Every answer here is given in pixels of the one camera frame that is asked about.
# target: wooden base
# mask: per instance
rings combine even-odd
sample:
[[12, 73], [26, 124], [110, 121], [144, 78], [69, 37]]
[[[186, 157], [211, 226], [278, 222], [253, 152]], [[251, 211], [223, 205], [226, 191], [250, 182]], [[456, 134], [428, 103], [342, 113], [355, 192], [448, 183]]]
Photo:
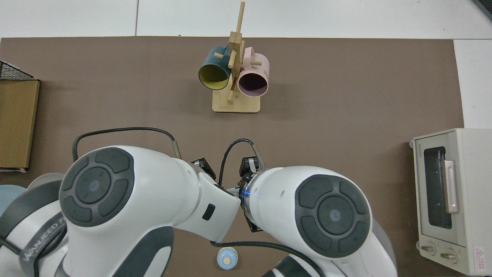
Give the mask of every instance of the wooden base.
[[237, 88], [231, 95], [233, 82], [229, 79], [227, 86], [212, 92], [212, 110], [214, 112], [256, 113], [260, 111], [260, 98], [242, 94]]

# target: warning label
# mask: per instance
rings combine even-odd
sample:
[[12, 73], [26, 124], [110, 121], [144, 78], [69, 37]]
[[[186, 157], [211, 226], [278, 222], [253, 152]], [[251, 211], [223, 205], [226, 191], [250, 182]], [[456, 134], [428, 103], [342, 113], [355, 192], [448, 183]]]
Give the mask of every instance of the warning label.
[[485, 249], [483, 247], [475, 247], [475, 270], [485, 271]]

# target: pink mug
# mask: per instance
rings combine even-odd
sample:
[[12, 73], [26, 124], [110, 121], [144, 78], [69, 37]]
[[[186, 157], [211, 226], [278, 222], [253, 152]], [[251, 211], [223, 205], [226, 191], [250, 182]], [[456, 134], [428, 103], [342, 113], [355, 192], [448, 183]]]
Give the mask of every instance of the pink mug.
[[245, 49], [243, 68], [239, 73], [238, 88], [250, 97], [260, 97], [268, 91], [270, 63], [267, 57], [255, 53], [253, 47]]

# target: wooden mug tree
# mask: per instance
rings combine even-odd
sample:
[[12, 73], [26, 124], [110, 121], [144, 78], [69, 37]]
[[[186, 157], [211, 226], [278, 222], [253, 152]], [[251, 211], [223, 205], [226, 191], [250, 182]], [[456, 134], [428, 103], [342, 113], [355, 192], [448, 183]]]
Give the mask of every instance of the wooden mug tree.
[[[243, 14], [245, 2], [241, 2], [239, 10], [238, 25], [235, 32], [231, 32], [229, 37], [229, 49], [231, 58], [228, 67], [231, 69], [231, 76], [227, 86], [221, 90], [214, 90], [212, 94], [212, 110], [215, 112], [241, 112], [255, 113], [260, 110], [260, 98], [244, 95], [238, 88], [238, 77], [243, 66], [243, 54], [245, 41], [241, 34], [241, 25], [243, 23]], [[222, 58], [223, 55], [215, 53], [216, 57]], [[252, 65], [261, 65], [261, 62], [251, 63]]]

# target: oven knob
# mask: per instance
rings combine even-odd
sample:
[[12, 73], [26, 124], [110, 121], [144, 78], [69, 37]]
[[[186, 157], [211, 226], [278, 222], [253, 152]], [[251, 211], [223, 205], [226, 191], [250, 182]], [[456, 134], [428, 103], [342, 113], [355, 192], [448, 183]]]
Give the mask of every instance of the oven knob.
[[458, 262], [458, 257], [456, 256], [456, 252], [450, 248], [447, 249], [446, 253], [441, 253], [440, 256], [441, 256], [441, 258], [448, 260], [452, 264], [455, 264]]
[[435, 247], [434, 247], [434, 244], [431, 242], [427, 242], [425, 245], [421, 245], [420, 249], [423, 251], [427, 251], [432, 256], [435, 255]]

